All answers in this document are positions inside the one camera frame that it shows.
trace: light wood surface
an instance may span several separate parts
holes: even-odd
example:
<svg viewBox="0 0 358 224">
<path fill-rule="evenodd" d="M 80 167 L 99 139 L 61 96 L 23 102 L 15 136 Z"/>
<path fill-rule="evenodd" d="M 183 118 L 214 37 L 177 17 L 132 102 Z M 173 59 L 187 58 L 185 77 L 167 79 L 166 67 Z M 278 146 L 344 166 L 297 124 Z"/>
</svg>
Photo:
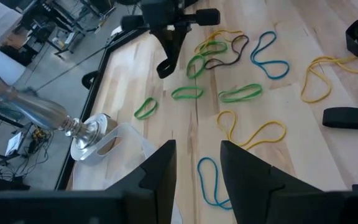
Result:
<svg viewBox="0 0 358 224">
<path fill-rule="evenodd" d="M 315 57 L 351 55 L 346 50 L 345 30 L 358 19 L 358 0 L 200 0 L 188 12 L 205 7 L 221 11 L 221 24 L 193 26 L 183 44 L 175 73 L 164 80 L 159 79 L 156 67 L 165 54 L 154 36 L 144 34 L 116 50 L 109 59 L 93 110 L 110 115 L 118 123 L 131 123 L 157 148 L 169 139 L 177 140 L 176 200 L 183 222 L 235 223 L 233 212 L 210 207 L 203 201 L 196 172 L 200 158 L 212 157 L 219 166 L 219 198 L 227 198 L 219 162 L 220 142 L 225 137 L 215 122 L 222 110 L 233 110 L 237 115 L 234 131 L 237 142 L 246 140 L 272 119 L 287 126 L 284 140 L 250 150 L 281 170 L 322 190 L 349 189 L 358 183 L 358 131 L 330 129 L 321 124 L 325 108 L 358 106 L 358 75 L 322 64 L 318 70 L 332 81 L 332 93 L 315 104 L 304 103 L 299 96 L 305 70 Z M 241 61 L 205 71 L 197 80 L 189 80 L 185 69 L 194 56 L 194 47 L 218 29 L 239 29 L 249 36 Z M 277 41 L 257 58 L 287 60 L 290 72 L 281 80 L 268 79 L 249 59 L 259 36 L 268 30 L 277 33 Z M 235 55 L 229 51 L 216 57 L 231 61 Z M 358 69 L 358 61 L 350 66 Z M 269 65 L 268 69 L 278 75 L 285 68 Z M 221 103 L 217 98 L 220 91 L 250 83 L 262 84 L 263 95 L 231 104 Z M 198 100 L 173 100 L 171 92 L 186 85 L 202 86 L 206 91 Z M 306 95 L 315 98 L 325 88 L 321 80 L 311 76 Z M 145 121 L 136 120 L 135 110 L 150 96 L 160 104 L 157 112 Z M 231 118 L 225 115 L 222 122 L 228 129 Z M 256 140 L 276 138 L 281 131 L 278 126 L 270 126 Z M 203 172 L 206 191 L 212 198 L 213 167 L 205 164 Z"/>
</svg>

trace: clear plastic container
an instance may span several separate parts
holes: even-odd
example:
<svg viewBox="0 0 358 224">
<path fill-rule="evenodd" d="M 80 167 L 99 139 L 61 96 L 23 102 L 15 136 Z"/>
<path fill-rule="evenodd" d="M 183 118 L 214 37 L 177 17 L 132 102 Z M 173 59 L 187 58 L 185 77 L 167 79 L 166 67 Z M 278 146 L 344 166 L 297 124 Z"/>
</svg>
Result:
<svg viewBox="0 0 358 224">
<path fill-rule="evenodd" d="M 115 146 L 105 155 L 94 152 L 90 158 L 101 156 L 96 165 L 77 161 L 73 171 L 73 190 L 105 190 L 121 180 L 150 157 L 155 148 L 129 123 L 122 123 L 106 137 L 115 138 Z M 176 202 L 173 203 L 172 221 L 182 224 Z"/>
</svg>

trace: wooden table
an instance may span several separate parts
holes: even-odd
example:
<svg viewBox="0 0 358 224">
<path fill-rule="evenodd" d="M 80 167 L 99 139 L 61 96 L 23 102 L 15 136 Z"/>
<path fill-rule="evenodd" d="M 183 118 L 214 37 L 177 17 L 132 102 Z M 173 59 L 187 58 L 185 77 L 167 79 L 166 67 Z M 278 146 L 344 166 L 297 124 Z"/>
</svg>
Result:
<svg viewBox="0 0 358 224">
<path fill-rule="evenodd" d="M 159 79 L 156 67 L 165 59 L 163 48 L 154 36 L 143 34 L 111 54 L 93 108 L 93 113 L 106 113 L 118 123 L 131 123 L 157 148 L 169 139 L 177 140 L 176 200 L 183 222 L 233 223 L 235 220 L 233 212 L 204 202 L 196 171 L 199 159 L 204 156 L 212 157 L 220 168 L 219 148 L 225 135 L 217 128 L 215 119 L 222 110 L 233 110 L 237 115 L 236 141 L 245 141 L 260 125 L 272 119 L 287 126 L 284 140 L 250 150 L 281 170 L 322 190 L 349 189 L 358 183 L 358 131 L 330 129 L 321 124 L 325 108 L 358 106 L 358 75 L 322 64 L 317 69 L 332 81 L 332 93 L 319 103 L 300 100 L 305 70 L 315 57 L 351 55 L 346 50 L 345 30 L 358 19 L 358 0 L 201 0 L 189 7 L 188 12 L 205 7 L 221 11 L 221 24 L 193 26 L 174 74 Z M 218 29 L 240 29 L 249 36 L 241 61 L 205 71 L 196 80 L 188 79 L 185 70 L 194 56 L 193 49 Z M 277 33 L 277 41 L 257 58 L 287 60 L 290 72 L 281 80 L 268 79 L 249 59 L 259 36 L 268 30 Z M 235 55 L 229 51 L 216 57 L 231 61 Z M 358 69 L 358 61 L 350 66 Z M 269 65 L 268 69 L 278 75 L 285 68 Z M 263 95 L 242 103 L 218 100 L 220 91 L 250 83 L 262 84 Z M 173 100 L 171 92 L 187 85 L 202 86 L 206 91 L 197 100 Z M 306 94 L 314 98 L 325 89 L 325 84 L 312 76 Z M 157 112 L 145 121 L 135 119 L 135 110 L 150 96 L 159 102 Z M 225 115 L 222 121 L 229 128 L 232 119 Z M 257 139 L 276 138 L 281 131 L 278 126 L 271 126 Z M 212 198 L 214 170 L 205 164 L 203 172 L 206 191 Z M 219 198 L 227 198 L 221 171 Z"/>
</svg>

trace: blue rubber band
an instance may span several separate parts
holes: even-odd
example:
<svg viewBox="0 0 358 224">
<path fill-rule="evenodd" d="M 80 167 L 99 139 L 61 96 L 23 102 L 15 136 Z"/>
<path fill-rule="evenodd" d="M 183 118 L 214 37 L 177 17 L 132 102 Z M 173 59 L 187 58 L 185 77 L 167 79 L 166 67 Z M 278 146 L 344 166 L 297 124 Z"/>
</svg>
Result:
<svg viewBox="0 0 358 224">
<path fill-rule="evenodd" d="M 264 38 L 264 36 L 266 35 L 269 35 L 269 34 L 273 34 L 274 38 L 269 42 L 267 43 L 265 46 L 263 46 L 262 48 L 259 49 L 259 46 L 260 46 L 260 43 L 262 42 L 262 38 Z M 290 71 L 290 64 L 287 62 L 287 61 L 284 61 L 284 60 L 270 60 L 270 61 L 266 61 L 266 62 L 258 62 L 256 61 L 256 55 L 263 51 L 264 49 L 266 49 L 268 46 L 270 46 L 273 42 L 275 42 L 277 39 L 277 35 L 275 32 L 273 31 L 267 31 L 267 32 L 264 32 L 260 37 L 259 37 L 259 42 L 258 42 L 258 45 L 256 46 L 256 48 L 252 51 L 251 53 L 251 56 L 250 56 L 250 59 L 251 59 L 251 62 L 254 63 L 255 65 L 257 65 L 259 68 L 261 68 L 267 75 L 268 78 L 272 79 L 272 80 L 278 80 L 278 79 L 281 79 L 283 78 L 286 74 L 288 74 L 288 72 Z M 287 66 L 287 69 L 285 70 L 285 72 L 279 76 L 271 76 L 269 74 L 269 72 L 266 70 L 266 68 L 264 67 L 264 65 L 267 65 L 267 64 L 274 64 L 274 63 L 280 63 L 280 64 L 284 64 Z"/>
<path fill-rule="evenodd" d="M 201 175 L 201 171 L 200 171 L 200 166 L 201 166 L 201 163 L 203 161 L 211 161 L 213 164 L 214 164 L 214 167 L 215 167 L 215 187 L 214 187 L 214 199 L 215 199 L 215 203 L 212 203 L 210 201 L 208 201 L 208 199 L 206 198 L 206 194 L 205 194 L 205 189 L 204 189 L 204 181 L 203 181 L 203 176 Z M 228 202 L 230 202 L 230 199 L 226 199 L 222 202 L 219 202 L 218 201 L 218 167 L 216 165 L 216 163 L 209 157 L 204 157 L 202 159 L 200 159 L 200 161 L 198 161 L 198 164 L 197 164 L 197 172 L 198 172 L 198 175 L 200 177 L 200 182 L 201 182 L 201 191 L 203 193 L 203 197 L 204 197 L 204 201 L 210 205 L 210 206 L 217 206 L 217 207 L 221 207 L 222 209 L 225 209 L 225 210 L 232 210 L 232 207 L 225 207 L 224 205 Z"/>
</svg>

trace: green rubber band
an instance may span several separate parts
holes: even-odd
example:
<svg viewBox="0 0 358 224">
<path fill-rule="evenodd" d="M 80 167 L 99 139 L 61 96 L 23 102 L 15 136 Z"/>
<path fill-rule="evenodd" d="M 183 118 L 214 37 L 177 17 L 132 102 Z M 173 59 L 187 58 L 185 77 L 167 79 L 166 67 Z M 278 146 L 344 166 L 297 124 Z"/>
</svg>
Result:
<svg viewBox="0 0 358 224">
<path fill-rule="evenodd" d="M 223 46 L 223 49 L 221 49 L 221 50 L 208 50 L 207 47 L 212 46 L 212 45 Z M 209 41 L 206 44 L 202 45 L 200 47 L 200 53 L 195 55 L 192 59 L 190 59 L 189 63 L 187 63 L 186 76 L 189 79 L 195 79 L 195 78 L 199 77 L 199 75 L 201 75 L 202 72 L 205 69 L 205 63 L 206 63 L 205 56 L 211 55 L 211 54 L 221 54 L 221 53 L 224 53 L 226 51 L 227 51 L 227 44 L 225 42 L 222 42 L 222 41 Z M 203 62 L 203 64 L 201 65 L 201 68 L 198 71 L 196 71 L 194 73 L 194 75 L 190 75 L 191 66 L 194 64 L 195 61 L 197 61 L 199 59 L 201 59 L 202 62 Z"/>
<path fill-rule="evenodd" d="M 194 75 L 190 75 L 190 68 L 191 66 L 194 64 L 194 62 L 198 59 L 201 59 L 203 61 L 203 64 L 201 66 L 201 68 L 194 73 Z M 190 59 L 189 63 L 187 64 L 187 68 L 186 68 L 186 76 L 189 78 L 189 79 L 195 79 L 197 77 L 199 77 L 199 75 L 202 74 L 202 72 L 204 71 L 205 69 L 205 62 L 206 62 L 206 59 L 204 56 L 202 55 L 195 55 L 192 59 Z"/>
<path fill-rule="evenodd" d="M 199 90 L 200 93 L 197 95 L 179 95 L 179 92 L 183 90 Z M 204 93 L 204 90 L 201 87 L 198 86 L 184 86 L 179 87 L 175 91 L 172 92 L 171 96 L 175 100 L 182 100 L 182 99 L 198 99 L 200 98 Z"/>
<path fill-rule="evenodd" d="M 143 115 L 139 116 L 139 113 L 141 113 L 144 108 L 149 104 L 151 103 L 152 101 L 155 102 L 153 108 L 149 109 L 148 111 L 146 111 Z M 147 98 L 144 103 L 142 104 L 142 106 L 140 106 L 140 108 L 134 113 L 134 116 L 135 118 L 139 119 L 139 120 L 143 120 L 143 119 L 146 119 L 148 118 L 158 107 L 158 102 L 157 100 L 155 100 L 154 98 L 152 97 L 149 97 Z"/>
<path fill-rule="evenodd" d="M 240 93 L 242 91 L 247 91 L 247 90 L 251 90 L 251 89 L 256 89 L 253 93 L 250 93 L 246 96 L 242 96 L 242 97 L 238 97 L 238 98 L 226 98 L 225 96 L 230 96 L 230 95 L 234 95 L 236 93 Z M 243 86 L 239 89 L 235 89 L 235 90 L 228 90 L 228 91 L 222 91 L 218 94 L 218 98 L 223 102 L 223 103 L 233 103 L 233 102 L 240 102 L 240 101 L 247 101 L 250 100 L 252 98 L 255 98 L 256 96 L 260 95 L 262 93 L 262 85 L 261 84 L 250 84 L 250 85 L 246 85 Z"/>
</svg>

